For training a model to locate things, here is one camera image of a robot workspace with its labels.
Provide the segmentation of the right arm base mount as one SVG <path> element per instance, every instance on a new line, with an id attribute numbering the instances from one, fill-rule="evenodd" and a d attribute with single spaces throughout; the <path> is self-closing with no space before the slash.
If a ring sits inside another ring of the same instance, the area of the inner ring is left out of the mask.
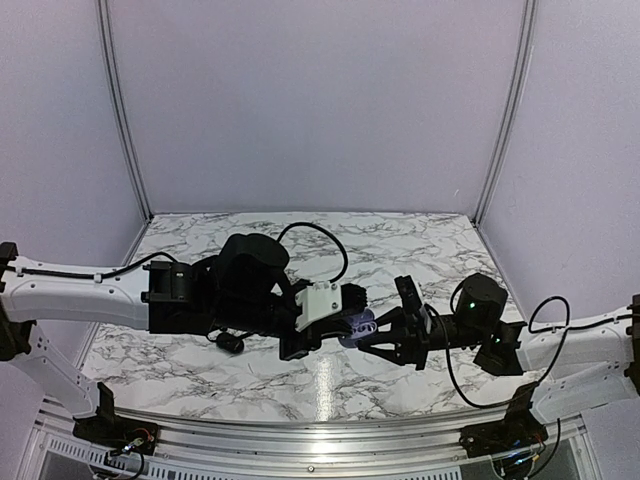
<path id="1" fill-rule="evenodd" d="M 529 447 L 548 439 L 546 426 L 532 414 L 532 396 L 537 383 L 519 387 L 501 420 L 463 427 L 459 444 L 469 458 L 499 454 Z"/>

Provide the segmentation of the purple earbud charging case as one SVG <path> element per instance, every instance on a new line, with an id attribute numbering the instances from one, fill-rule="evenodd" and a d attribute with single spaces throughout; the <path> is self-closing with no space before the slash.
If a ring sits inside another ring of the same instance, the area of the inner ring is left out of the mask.
<path id="1" fill-rule="evenodd" d="M 375 314 L 370 309 L 365 309 L 359 314 L 349 316 L 345 321 L 350 327 L 350 333 L 339 337 L 338 341 L 347 349 L 356 348 L 360 340 L 376 333 L 378 330 Z"/>

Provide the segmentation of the right aluminium corner post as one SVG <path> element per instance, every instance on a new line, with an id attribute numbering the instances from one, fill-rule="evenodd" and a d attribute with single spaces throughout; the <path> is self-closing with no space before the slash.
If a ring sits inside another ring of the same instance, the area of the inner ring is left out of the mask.
<path id="1" fill-rule="evenodd" d="M 515 60 L 511 80 L 507 90 L 506 102 L 496 140 L 492 149 L 485 180 L 472 217 L 472 223 L 476 229 L 481 228 L 488 214 L 492 198 L 498 185 L 499 176 L 507 157 L 507 151 L 518 109 L 526 87 L 531 55 L 534 49 L 538 11 L 539 1 L 526 0 L 524 2 L 516 45 Z"/>

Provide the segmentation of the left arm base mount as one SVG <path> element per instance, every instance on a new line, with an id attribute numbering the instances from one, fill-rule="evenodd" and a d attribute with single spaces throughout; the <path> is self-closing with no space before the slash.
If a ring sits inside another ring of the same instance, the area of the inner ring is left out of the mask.
<path id="1" fill-rule="evenodd" d="M 123 417 L 115 411 L 113 392 L 103 383 L 96 383 L 97 403 L 89 416 L 73 416 L 73 435 L 105 447 L 123 450 L 126 445 L 141 440 L 134 448 L 143 455 L 155 452 L 159 426 L 156 423 Z"/>

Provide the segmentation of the black earbud charging case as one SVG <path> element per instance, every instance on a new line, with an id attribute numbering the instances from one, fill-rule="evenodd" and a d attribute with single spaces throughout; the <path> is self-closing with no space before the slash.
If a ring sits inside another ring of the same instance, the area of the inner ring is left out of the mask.
<path id="1" fill-rule="evenodd" d="M 221 332 L 215 339 L 216 346 L 232 355 L 239 355 L 244 351 L 244 339 L 228 332 Z"/>

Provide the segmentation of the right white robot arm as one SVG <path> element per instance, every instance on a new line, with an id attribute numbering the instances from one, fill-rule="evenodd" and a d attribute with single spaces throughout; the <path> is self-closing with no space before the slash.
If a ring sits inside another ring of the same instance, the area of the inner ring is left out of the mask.
<path id="1" fill-rule="evenodd" d="M 550 423 L 581 411 L 639 395 L 639 303 L 613 312 L 536 327 L 505 322 L 508 294 L 476 273 L 461 281 L 442 315 L 420 301 L 411 277 L 399 277 L 401 306 L 354 329 L 355 345 L 396 365 L 422 370 L 432 351 L 473 348 L 473 362 L 494 377 L 540 377 L 516 391 L 495 438 L 515 448 L 534 431 L 534 419 Z"/>

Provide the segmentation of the aluminium front rail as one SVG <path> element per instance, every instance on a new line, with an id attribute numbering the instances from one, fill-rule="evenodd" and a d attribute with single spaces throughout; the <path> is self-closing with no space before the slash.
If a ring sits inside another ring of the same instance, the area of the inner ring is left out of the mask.
<path id="1" fill-rule="evenodd" d="M 500 410 L 333 422 L 201 420 L 119 409 L 154 422 L 159 438 L 140 479 L 498 479 L 492 458 L 468 458 L 460 429 Z M 45 398 L 16 479 L 91 478 L 106 448 L 74 438 L 59 402 Z M 533 479 L 602 479 L 580 416 L 561 423 L 561 442 Z"/>

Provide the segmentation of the aluminium corner post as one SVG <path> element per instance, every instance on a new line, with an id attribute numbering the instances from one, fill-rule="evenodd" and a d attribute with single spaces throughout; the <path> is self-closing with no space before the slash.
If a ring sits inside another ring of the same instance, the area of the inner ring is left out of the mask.
<path id="1" fill-rule="evenodd" d="M 539 1 L 526 0 L 524 2 L 516 45 L 515 60 L 511 80 L 507 90 L 506 102 L 496 140 L 492 149 L 485 180 L 472 217 L 472 223 L 476 229 L 481 228 L 488 214 L 492 198 L 498 185 L 499 176 L 507 157 L 507 151 L 518 109 L 526 87 L 531 55 L 534 49 L 538 11 Z"/>
<path id="2" fill-rule="evenodd" d="M 97 10 L 97 26 L 105 64 L 107 87 L 114 112 L 116 130 L 138 210 L 144 219 L 144 222 L 148 224 L 153 220 L 154 214 L 146 192 L 134 137 L 128 118 L 125 95 L 121 84 L 119 65 L 117 61 L 111 8 L 109 2 L 105 0 L 97 0 L 95 4 Z"/>

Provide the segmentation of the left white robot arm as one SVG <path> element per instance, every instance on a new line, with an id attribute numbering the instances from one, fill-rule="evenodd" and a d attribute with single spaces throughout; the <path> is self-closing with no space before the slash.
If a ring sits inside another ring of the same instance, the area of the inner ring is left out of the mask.
<path id="1" fill-rule="evenodd" d="M 125 438 L 111 391 L 84 377 L 51 347 L 42 320 L 99 322 L 154 335 L 205 336 L 218 328 L 275 338 L 291 361 L 346 335 L 348 318 L 367 305 L 364 288 L 291 281 L 289 254 L 263 234 L 235 234 L 195 263 L 156 253 L 98 271 L 46 265 L 1 247 L 1 357 L 35 380 L 106 445 Z"/>

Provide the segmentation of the left aluminium corner post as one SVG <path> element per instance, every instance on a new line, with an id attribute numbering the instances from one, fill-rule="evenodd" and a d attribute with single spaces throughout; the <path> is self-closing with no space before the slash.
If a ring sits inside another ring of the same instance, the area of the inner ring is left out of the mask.
<path id="1" fill-rule="evenodd" d="M 97 10 L 97 26 L 105 64 L 107 87 L 114 112 L 116 130 L 138 210 L 144 219 L 144 222 L 148 224 L 153 220 L 154 214 L 146 192 L 134 137 L 128 118 L 125 95 L 121 84 L 119 65 L 117 61 L 111 8 L 109 2 L 105 0 L 97 0 L 95 4 Z"/>

